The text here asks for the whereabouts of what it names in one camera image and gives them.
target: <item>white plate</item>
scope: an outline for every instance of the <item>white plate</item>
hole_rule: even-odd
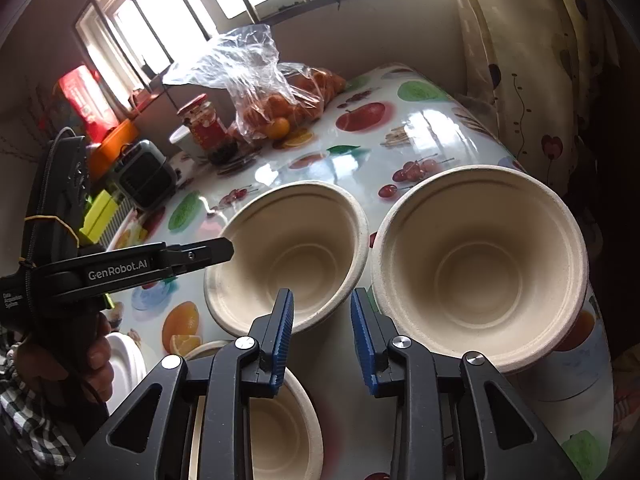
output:
[[[109,361],[113,367],[113,395],[107,401],[107,409],[111,415],[140,384],[146,375],[146,367],[140,349],[128,335],[111,332],[107,341],[111,346]]]

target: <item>table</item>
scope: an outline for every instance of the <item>table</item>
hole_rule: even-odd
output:
[[[373,238],[391,205],[415,185],[409,180],[397,182],[402,179],[398,170],[415,161],[425,162],[428,174],[468,164],[522,170],[460,104],[408,67],[390,64],[350,81],[319,121],[247,155],[227,174],[210,166],[198,167],[184,154],[177,155],[172,160],[181,174],[176,195],[150,218],[130,214],[111,248],[216,237],[251,199],[281,184],[308,179],[333,182],[356,197]],[[122,313],[120,330],[139,340],[148,369],[166,354],[164,320],[185,301],[194,304],[190,308],[197,311],[203,342],[230,338],[207,309],[203,278],[200,270],[151,288],[113,294]],[[368,264],[358,286],[370,287]],[[606,463],[613,386],[606,335],[591,288],[584,310],[594,323],[580,346],[552,352],[510,380],[574,462],[581,464],[587,479]],[[287,365],[318,412],[324,441],[323,478],[364,480],[388,472],[395,401],[368,394],[353,350],[348,309],[340,307],[325,322],[294,336]]]

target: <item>screw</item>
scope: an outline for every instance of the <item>screw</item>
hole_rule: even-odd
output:
[[[397,335],[391,340],[391,344],[396,348],[409,348],[411,340],[405,335]]]
[[[172,368],[178,367],[180,365],[180,361],[182,361],[182,359],[180,359],[179,355],[168,355],[162,359],[162,368],[171,370]]]
[[[241,350],[248,350],[254,344],[255,344],[254,338],[249,337],[247,335],[243,335],[242,337],[239,337],[238,339],[236,339],[236,348],[239,348]]]
[[[466,362],[470,365],[479,366],[484,364],[484,356],[480,352],[469,352],[466,355]]]

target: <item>plastic bag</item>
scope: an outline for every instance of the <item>plastic bag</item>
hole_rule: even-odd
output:
[[[229,131],[249,140],[279,139],[317,119],[346,84],[328,70],[278,64],[268,25],[236,28],[212,38],[207,49],[193,63],[173,64],[162,81],[226,88],[236,107],[236,123]]]

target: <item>orange container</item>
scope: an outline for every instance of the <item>orange container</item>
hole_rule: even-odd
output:
[[[89,156],[89,176],[93,182],[100,179],[120,156],[120,150],[125,144],[129,144],[139,135],[134,124],[125,119],[107,135],[97,148]]]

